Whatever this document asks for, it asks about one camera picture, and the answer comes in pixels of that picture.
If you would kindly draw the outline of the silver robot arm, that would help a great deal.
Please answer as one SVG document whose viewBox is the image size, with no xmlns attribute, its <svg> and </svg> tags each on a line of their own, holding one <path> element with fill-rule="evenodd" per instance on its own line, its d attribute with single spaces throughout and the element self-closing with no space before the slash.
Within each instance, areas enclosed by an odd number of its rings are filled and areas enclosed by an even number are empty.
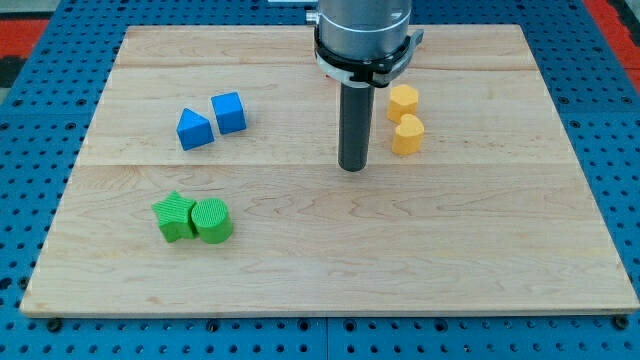
<svg viewBox="0 0 640 360">
<path fill-rule="evenodd" d="M 383 58 L 404 43 L 411 9 L 411 0 L 319 0 L 319 43 L 347 59 Z"/>
</svg>

